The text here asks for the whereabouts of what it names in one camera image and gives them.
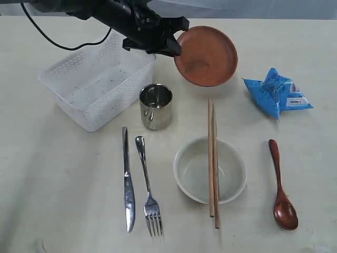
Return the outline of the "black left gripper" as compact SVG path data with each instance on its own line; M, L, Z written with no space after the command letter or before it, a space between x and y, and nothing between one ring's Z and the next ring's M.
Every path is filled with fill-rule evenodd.
M123 49L142 50L148 54L169 57L182 53L174 37L178 31L189 29L189 20L181 17L160 17L148 8L148 1L100 1L92 17L121 33Z

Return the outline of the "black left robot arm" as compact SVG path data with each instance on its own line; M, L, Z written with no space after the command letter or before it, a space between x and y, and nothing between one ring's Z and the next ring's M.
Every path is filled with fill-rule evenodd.
M178 31L187 31L185 17L160 17L151 10L149 1L35 1L32 5L43 13L66 13L81 20L90 17L125 36L123 49L142 50L148 54L170 57L182 53L174 37Z

